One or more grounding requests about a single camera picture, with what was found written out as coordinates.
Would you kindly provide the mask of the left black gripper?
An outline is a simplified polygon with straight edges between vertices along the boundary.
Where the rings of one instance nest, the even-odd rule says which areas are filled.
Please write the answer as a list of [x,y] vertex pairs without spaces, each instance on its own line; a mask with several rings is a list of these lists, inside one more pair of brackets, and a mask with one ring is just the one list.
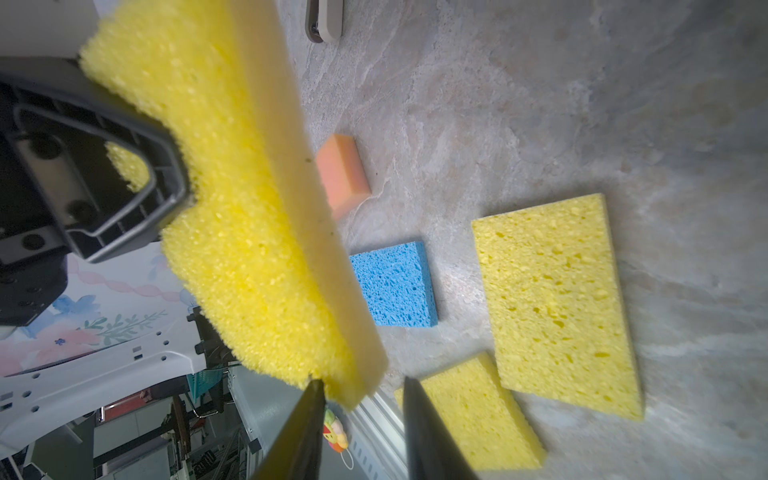
[[90,263],[112,259],[156,240],[190,196],[158,121],[71,60],[2,58],[3,327],[29,325],[63,292],[63,241]]

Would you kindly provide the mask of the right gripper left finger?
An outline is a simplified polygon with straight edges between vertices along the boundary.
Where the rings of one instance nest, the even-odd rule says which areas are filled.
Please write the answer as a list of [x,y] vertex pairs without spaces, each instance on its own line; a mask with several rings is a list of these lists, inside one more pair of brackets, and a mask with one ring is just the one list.
[[326,399],[324,383],[309,382],[252,480],[319,478]]

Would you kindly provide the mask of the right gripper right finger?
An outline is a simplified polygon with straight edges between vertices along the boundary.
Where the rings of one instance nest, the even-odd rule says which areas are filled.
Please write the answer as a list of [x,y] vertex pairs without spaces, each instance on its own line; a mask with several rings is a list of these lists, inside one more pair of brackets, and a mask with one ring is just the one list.
[[404,380],[403,414],[409,479],[478,479],[421,383],[412,377]]

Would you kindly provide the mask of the yellow sponge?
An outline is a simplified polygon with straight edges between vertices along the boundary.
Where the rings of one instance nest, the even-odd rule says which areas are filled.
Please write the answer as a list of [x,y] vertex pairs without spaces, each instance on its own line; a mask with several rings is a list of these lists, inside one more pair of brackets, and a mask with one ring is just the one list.
[[547,451],[487,352],[420,381],[469,465],[476,471],[534,470]]
[[194,204],[162,232],[174,274],[251,370],[346,409],[388,367],[311,152],[271,1],[123,1],[86,75],[174,136]]
[[642,420],[604,195],[487,216],[471,227],[502,385]]

